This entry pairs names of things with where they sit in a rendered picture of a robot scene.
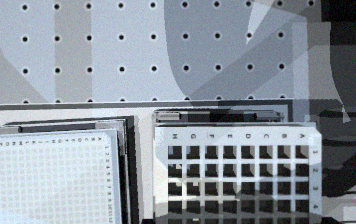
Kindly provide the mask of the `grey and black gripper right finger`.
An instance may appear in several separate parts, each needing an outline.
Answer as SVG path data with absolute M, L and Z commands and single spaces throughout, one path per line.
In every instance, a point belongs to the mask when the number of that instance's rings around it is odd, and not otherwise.
M 332 217 L 322 217 L 321 224 L 341 224 L 341 223 Z

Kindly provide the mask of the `grey flat base plate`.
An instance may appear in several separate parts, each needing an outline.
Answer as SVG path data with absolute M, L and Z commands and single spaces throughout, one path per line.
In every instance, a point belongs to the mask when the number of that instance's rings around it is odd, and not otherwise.
M 0 0 L 0 104 L 294 98 L 321 0 Z

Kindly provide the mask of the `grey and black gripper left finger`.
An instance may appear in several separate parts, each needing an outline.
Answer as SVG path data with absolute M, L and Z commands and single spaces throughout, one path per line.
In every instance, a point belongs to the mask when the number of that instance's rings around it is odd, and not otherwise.
M 153 219 L 142 219 L 141 224 L 156 224 Z

